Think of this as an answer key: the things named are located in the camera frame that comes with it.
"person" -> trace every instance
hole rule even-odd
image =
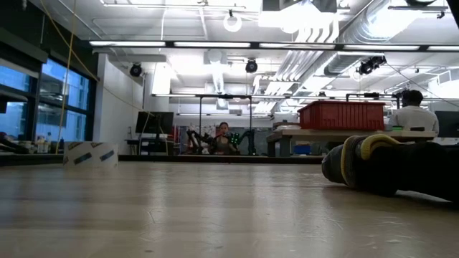
[[[237,152],[236,147],[230,143],[230,139],[227,135],[230,130],[228,123],[221,122],[219,129],[220,134],[214,139],[214,143],[212,144],[213,153],[217,155],[231,155]]]
[[[438,134],[437,116],[420,107],[424,97],[418,90],[404,92],[402,98],[403,108],[396,110],[389,120],[389,125],[401,126],[403,130],[424,128],[425,131],[434,131]]]

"computer screen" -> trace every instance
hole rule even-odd
[[[441,138],[459,138],[459,112],[435,111],[438,118]]]
[[[136,133],[172,133],[173,112],[139,112]]]

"man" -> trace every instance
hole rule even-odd
[[[420,107],[424,97],[418,90],[406,91],[403,94],[403,108],[396,110],[389,120],[389,125],[402,126],[403,130],[424,128],[425,131],[434,131],[438,134],[437,116]]]

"red plastic crate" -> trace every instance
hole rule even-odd
[[[314,101],[298,111],[303,129],[383,130],[383,102]]]

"glass window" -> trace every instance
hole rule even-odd
[[[66,97],[65,102],[68,105],[87,110],[89,80],[70,70],[67,91],[64,92],[66,71],[66,67],[49,59],[42,68],[40,96],[59,101]]]
[[[6,113],[0,114],[0,132],[5,132],[14,140],[24,140],[27,104],[8,102]]]
[[[51,133],[51,139],[57,141],[59,135],[61,108],[46,104],[38,106],[37,137],[47,137]],[[86,115],[65,110],[62,121],[61,138],[65,141],[85,140]]]
[[[0,84],[17,90],[29,91],[31,77],[22,72],[0,65]]]

